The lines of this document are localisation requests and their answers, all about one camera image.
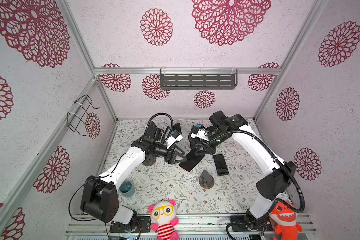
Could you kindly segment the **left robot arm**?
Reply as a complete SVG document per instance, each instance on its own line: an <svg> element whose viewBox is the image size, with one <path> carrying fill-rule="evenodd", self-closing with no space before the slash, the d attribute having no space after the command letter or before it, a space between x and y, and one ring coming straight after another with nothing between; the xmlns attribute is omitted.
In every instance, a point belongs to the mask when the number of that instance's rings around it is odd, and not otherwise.
<svg viewBox="0 0 360 240"><path fill-rule="evenodd" d="M105 224L111 222L126 231L137 228L137 212L119 203L122 183L140 164L154 162L158 157L168 164L185 162L185 153L177 145L182 138L179 124L162 130L149 123L144 134L132 142L114 166L86 179L80 209Z"/></svg>

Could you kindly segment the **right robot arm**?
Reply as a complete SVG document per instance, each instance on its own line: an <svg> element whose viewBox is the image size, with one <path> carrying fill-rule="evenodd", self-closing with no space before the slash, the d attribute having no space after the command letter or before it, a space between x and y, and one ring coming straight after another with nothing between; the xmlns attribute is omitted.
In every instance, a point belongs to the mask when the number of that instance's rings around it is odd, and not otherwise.
<svg viewBox="0 0 360 240"><path fill-rule="evenodd" d="M250 154L264 175L256 183L257 196L247 210L247 219L239 222L238 225L245 225L255 230L261 222L270 218L277 224L275 229L277 234L286 227L295 227L297 231L302 231L301 226L297 224L297 215L305 209L305 199L294 177L296 172L294 162L285 162L279 158L239 114L227 117L222 111L218 111L213 113L209 120L211 126L207 128L192 127L188 135L190 144L193 147L215 149L225 140L232 138ZM300 200L298 208L279 198L279 195L290 185L294 185L298 191Z"/></svg>

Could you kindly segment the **black phone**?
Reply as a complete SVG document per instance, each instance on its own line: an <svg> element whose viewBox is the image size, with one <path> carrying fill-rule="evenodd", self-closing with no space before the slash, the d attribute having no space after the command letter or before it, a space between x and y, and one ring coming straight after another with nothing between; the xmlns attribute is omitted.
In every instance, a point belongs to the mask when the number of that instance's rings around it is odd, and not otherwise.
<svg viewBox="0 0 360 240"><path fill-rule="evenodd" d="M180 135L182 134L180 123L174 124L173 129L172 129L172 134L174 134L175 132L179 133Z"/></svg>
<svg viewBox="0 0 360 240"><path fill-rule="evenodd" d="M190 142L191 149L196 148L197 144L200 143L200 138L197 137L197 133L200 130L200 125L194 125L192 126L190 133L188 135L188 140Z"/></svg>
<svg viewBox="0 0 360 240"><path fill-rule="evenodd" d="M229 170L224 155L213 155L213 159L218 176L227 176L229 174Z"/></svg>
<svg viewBox="0 0 360 240"><path fill-rule="evenodd" d="M185 162L181 162L179 164L179 166L188 171L188 172L191 172L195 166L205 157L204 154L202 155L196 155L196 152L197 152L197 149L194 148L192 149L187 155L186 155L186 158L187 160Z"/></svg>

